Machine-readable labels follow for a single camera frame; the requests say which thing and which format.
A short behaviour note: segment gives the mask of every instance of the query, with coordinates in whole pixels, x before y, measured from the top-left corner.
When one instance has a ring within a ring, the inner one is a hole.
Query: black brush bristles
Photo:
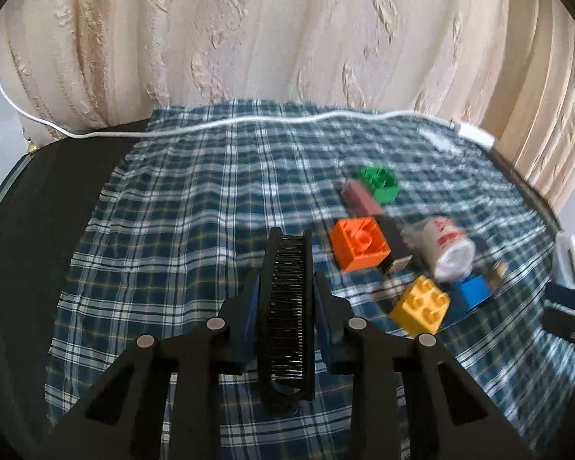
[[[272,228],[258,300],[258,376],[262,401],[276,412],[313,399],[312,282],[311,232]]]

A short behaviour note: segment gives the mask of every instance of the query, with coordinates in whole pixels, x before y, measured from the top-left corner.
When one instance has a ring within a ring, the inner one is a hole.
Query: plaid tablecloth
[[[323,110],[235,101],[157,110],[148,129]],[[445,136],[462,154],[438,150],[422,128]],[[447,127],[408,117],[257,122],[137,143],[102,190],[72,258],[48,364],[50,425],[138,335],[172,337],[214,316],[239,292],[247,270],[261,265],[273,226],[295,235],[311,229],[314,267],[333,293],[388,330],[387,312],[415,274],[342,273],[329,242],[335,221],[350,215],[340,188],[360,166],[387,166],[396,174],[400,194],[384,207],[399,224],[451,216],[476,243],[476,270],[509,263],[504,288],[439,339],[540,449],[575,384],[574,350],[538,322],[553,237],[477,146]],[[221,381],[222,457],[346,458],[350,378],[330,376],[316,352],[316,397],[288,418],[265,413],[251,388],[255,380],[252,365],[244,376]],[[176,376],[172,382],[174,393]],[[169,417],[167,406],[163,441]],[[407,458],[404,421],[402,428]]]

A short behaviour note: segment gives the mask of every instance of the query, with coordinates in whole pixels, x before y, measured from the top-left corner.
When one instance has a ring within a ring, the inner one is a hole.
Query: pink wooden block
[[[347,206],[356,216],[382,215],[383,209],[357,179],[348,179],[341,191]]]

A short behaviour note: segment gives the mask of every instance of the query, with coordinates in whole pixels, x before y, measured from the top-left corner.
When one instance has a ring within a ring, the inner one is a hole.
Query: white cable
[[[331,110],[328,112],[323,112],[312,116],[302,116],[294,118],[282,118],[279,116],[242,116],[239,118],[218,119],[217,121],[202,122],[200,124],[196,124],[195,126],[182,126],[165,131],[138,132],[138,131],[99,130],[99,131],[91,131],[90,133],[78,134],[65,130],[64,128],[58,126],[57,124],[52,123],[51,121],[46,121],[44,119],[37,118],[36,116],[32,116],[31,114],[27,113],[25,110],[19,107],[8,97],[8,95],[4,91],[4,88],[2,88],[1,82],[0,82],[0,93],[2,93],[2,96],[13,107],[13,109],[19,112],[22,116],[31,119],[32,121],[40,122],[40,124],[44,124],[45,126],[49,126],[54,130],[59,131],[63,135],[78,139],[93,138],[96,136],[109,136],[116,138],[167,138],[169,136],[184,135],[185,133],[193,133],[195,131],[200,131],[207,128],[215,128],[218,126],[226,126],[228,124],[237,124],[241,122],[280,122],[283,124],[302,124],[304,122],[317,122],[317,121],[323,121],[325,119],[333,119],[341,117],[349,119],[359,119],[361,121],[384,121],[385,119],[396,118],[399,116],[411,116],[415,118],[428,119],[430,121],[437,122],[439,124],[448,127],[451,125],[445,119],[436,118],[434,116],[429,116],[427,114],[422,114],[420,112],[415,112],[412,110],[399,110],[399,111],[385,112],[382,114],[367,114],[348,110]]]

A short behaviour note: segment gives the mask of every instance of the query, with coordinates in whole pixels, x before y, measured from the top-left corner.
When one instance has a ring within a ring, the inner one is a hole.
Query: beige curtain
[[[73,131],[239,97],[414,108],[494,133],[555,205],[575,184],[574,70],[558,0],[9,0],[0,13],[7,92]],[[39,146],[58,138],[23,124]]]

